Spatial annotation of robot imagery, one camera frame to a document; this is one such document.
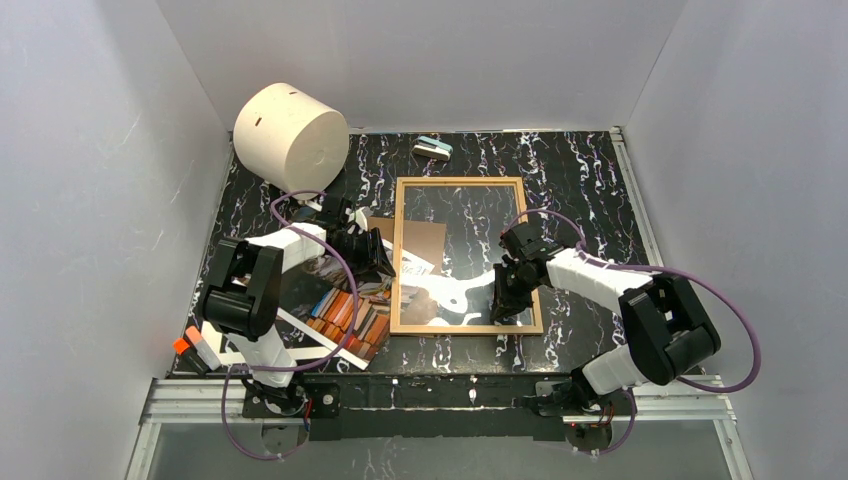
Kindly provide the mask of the white mat board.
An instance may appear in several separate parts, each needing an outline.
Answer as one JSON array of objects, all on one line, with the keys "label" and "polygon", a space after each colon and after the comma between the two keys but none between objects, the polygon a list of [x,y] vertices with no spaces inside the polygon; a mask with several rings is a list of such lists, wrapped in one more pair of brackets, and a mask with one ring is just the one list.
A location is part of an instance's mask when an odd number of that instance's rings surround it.
[{"label": "white mat board", "polygon": [[[308,338],[309,343],[301,346],[287,347],[287,352],[296,362],[309,362],[319,360],[327,356],[333,351],[337,344],[327,339],[320,333],[307,326],[301,320],[284,314],[277,319],[279,326],[291,327],[299,332],[304,339]],[[235,363],[243,363],[244,358],[238,347],[227,347],[229,341],[217,330],[215,330],[210,322],[205,321],[201,333],[204,339],[210,344],[218,356],[222,364],[230,365]]]}]

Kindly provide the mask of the cat and books photo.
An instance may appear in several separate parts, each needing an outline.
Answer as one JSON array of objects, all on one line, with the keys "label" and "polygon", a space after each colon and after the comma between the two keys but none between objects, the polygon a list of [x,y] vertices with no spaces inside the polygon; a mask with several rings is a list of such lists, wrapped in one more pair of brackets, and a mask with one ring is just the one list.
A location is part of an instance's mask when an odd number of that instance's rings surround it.
[{"label": "cat and books photo", "polygon": [[342,265],[327,255],[282,274],[277,319],[291,315],[337,344],[338,356],[365,370],[390,335],[392,286],[384,275],[366,277],[354,297]]}]

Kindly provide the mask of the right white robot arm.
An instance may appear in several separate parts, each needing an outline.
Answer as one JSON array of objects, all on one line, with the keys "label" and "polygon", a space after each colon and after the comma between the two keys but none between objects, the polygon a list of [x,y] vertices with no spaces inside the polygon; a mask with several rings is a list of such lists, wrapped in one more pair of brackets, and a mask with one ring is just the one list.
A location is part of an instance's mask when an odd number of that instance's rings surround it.
[{"label": "right white robot arm", "polygon": [[500,322],[534,304],[541,286],[580,295],[619,316],[625,343],[570,374],[569,395],[587,403],[651,382],[666,385],[721,348],[720,337],[691,283],[678,274],[603,267],[577,248],[541,238],[527,223],[500,236],[491,319]]}]

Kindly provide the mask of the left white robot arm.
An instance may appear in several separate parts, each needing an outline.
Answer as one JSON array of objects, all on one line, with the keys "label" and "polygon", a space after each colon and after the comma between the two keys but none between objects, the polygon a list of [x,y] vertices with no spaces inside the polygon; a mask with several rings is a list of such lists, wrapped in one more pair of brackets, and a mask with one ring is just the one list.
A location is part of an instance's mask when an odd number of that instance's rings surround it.
[{"label": "left white robot arm", "polygon": [[326,196],[301,208],[293,223],[251,240],[221,239],[197,308],[241,353],[255,383],[283,389],[300,371],[276,329],[283,276],[294,267],[330,255],[349,281],[391,278],[395,270],[378,229],[364,209]]}]

